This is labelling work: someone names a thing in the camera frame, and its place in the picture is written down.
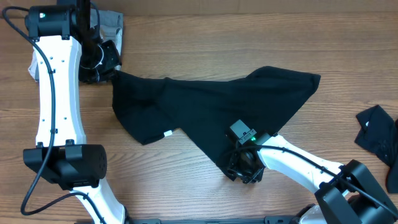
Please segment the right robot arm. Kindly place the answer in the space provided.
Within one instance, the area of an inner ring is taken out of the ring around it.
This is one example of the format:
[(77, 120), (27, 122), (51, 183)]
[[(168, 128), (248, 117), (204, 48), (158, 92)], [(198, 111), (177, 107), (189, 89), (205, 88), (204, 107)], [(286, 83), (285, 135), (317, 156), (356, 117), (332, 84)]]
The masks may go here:
[(276, 170), (314, 194), (317, 204), (297, 223), (395, 223), (397, 208), (370, 170), (352, 160), (346, 165), (306, 152), (280, 135), (229, 134), (234, 149), (227, 170), (247, 184), (265, 169)]

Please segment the black t-shirt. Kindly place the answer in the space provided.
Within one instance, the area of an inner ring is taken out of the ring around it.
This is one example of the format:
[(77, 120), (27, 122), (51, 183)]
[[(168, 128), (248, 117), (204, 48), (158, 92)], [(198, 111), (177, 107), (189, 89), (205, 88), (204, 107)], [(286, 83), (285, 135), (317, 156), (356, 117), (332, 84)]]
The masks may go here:
[(261, 67), (227, 82), (139, 78), (119, 72), (113, 110), (123, 128), (142, 145), (182, 129), (214, 163), (232, 148), (229, 127), (241, 120), (255, 131), (275, 134), (317, 91), (321, 76)]

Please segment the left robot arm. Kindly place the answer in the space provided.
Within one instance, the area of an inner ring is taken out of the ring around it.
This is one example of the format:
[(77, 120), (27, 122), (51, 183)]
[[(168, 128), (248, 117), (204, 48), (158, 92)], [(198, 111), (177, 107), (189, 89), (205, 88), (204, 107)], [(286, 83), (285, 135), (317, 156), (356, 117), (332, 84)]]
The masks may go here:
[(40, 121), (24, 163), (41, 178), (77, 197), (94, 223), (128, 223), (106, 180), (100, 144), (88, 144), (80, 116), (79, 84), (112, 78), (121, 64), (114, 42), (91, 26), (89, 1), (33, 6), (25, 18), (38, 62)]

